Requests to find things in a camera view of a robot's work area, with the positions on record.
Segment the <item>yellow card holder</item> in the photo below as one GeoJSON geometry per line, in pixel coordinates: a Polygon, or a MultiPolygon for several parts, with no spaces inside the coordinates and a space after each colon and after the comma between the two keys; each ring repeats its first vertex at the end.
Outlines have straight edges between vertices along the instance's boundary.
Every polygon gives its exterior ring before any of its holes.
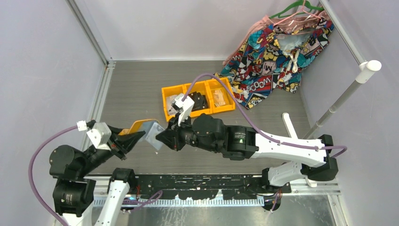
{"type": "Polygon", "coordinates": [[[156,119],[143,119],[135,121],[129,129],[123,129],[118,135],[124,136],[127,134],[132,134],[140,131],[141,129],[145,130],[146,126],[151,127],[154,122],[159,122],[156,119]]]}

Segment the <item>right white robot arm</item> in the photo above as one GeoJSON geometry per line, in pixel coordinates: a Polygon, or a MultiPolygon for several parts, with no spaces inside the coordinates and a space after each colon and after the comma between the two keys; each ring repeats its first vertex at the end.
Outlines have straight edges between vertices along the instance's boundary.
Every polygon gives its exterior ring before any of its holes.
{"type": "Polygon", "coordinates": [[[337,160],[329,155],[321,139],[305,140],[257,132],[252,127],[225,125],[221,119],[201,114],[183,122],[173,117],[168,127],[156,135],[156,139],[172,150],[180,151],[190,145],[212,153],[220,153],[233,161],[256,158],[286,160],[285,164],[265,168],[261,187],[273,193],[293,180],[308,178],[314,181],[331,181],[338,173],[337,160]]]}

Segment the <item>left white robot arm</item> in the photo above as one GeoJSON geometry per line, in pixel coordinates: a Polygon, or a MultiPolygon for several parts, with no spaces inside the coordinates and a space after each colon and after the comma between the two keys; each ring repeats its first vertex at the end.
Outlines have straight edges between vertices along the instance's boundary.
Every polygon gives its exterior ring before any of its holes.
{"type": "Polygon", "coordinates": [[[86,175],[113,156],[125,158],[144,131],[128,135],[112,134],[107,149],[94,146],[85,151],[70,145],[56,148],[49,158],[50,175],[56,179],[53,190],[55,212],[66,226],[114,226],[127,194],[136,191],[138,181],[133,169],[116,168],[109,179],[107,198],[95,223],[92,222],[96,181],[86,175]]]}

